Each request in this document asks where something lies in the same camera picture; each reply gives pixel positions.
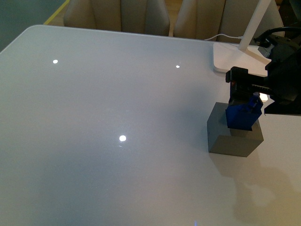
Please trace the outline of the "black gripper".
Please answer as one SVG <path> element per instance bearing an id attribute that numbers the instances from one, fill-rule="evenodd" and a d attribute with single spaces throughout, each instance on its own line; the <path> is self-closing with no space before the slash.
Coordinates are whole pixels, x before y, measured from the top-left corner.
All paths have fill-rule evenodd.
<path id="1" fill-rule="evenodd" d="M 301 114 L 301 48 L 290 39 L 261 35 L 254 39 L 264 50 L 271 47 L 265 66 L 266 77 L 249 74 L 248 70 L 232 67 L 226 72 L 230 83 L 229 106 L 247 104 L 248 113 L 261 113 L 260 92 L 274 102 L 264 109 L 267 114 Z"/>

